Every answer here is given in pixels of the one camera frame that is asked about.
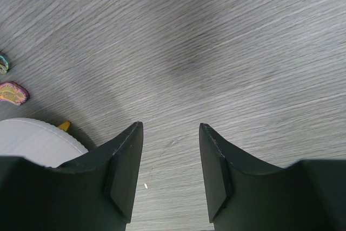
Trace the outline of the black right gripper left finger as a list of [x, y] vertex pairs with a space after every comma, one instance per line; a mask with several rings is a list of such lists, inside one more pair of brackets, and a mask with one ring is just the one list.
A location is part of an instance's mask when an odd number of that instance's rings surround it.
[[143, 123], [61, 164], [1, 157], [1, 230], [125, 230], [131, 221]]

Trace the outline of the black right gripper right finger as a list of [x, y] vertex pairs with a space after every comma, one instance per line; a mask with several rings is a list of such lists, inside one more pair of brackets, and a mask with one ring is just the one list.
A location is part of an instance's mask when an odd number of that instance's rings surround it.
[[262, 161], [199, 126], [209, 221], [215, 230], [345, 230], [345, 161]]

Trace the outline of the white round divided container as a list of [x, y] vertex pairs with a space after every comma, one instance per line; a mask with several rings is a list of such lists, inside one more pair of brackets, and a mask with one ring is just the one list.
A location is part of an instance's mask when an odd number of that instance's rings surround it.
[[1, 155], [21, 156], [46, 167], [58, 167], [87, 148], [67, 132], [31, 118], [1, 121]]

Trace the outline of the gold spoon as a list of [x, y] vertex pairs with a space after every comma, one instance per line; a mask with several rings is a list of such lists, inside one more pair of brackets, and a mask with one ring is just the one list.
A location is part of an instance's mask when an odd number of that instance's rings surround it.
[[64, 132], [67, 132], [71, 126], [70, 121], [65, 121], [58, 126], [58, 128]]

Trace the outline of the teal spoon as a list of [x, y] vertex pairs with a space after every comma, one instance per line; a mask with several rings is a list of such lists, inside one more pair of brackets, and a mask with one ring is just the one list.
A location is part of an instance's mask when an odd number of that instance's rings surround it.
[[5, 75], [10, 70], [10, 62], [7, 55], [2, 52], [0, 53], [0, 62], [1, 74]]

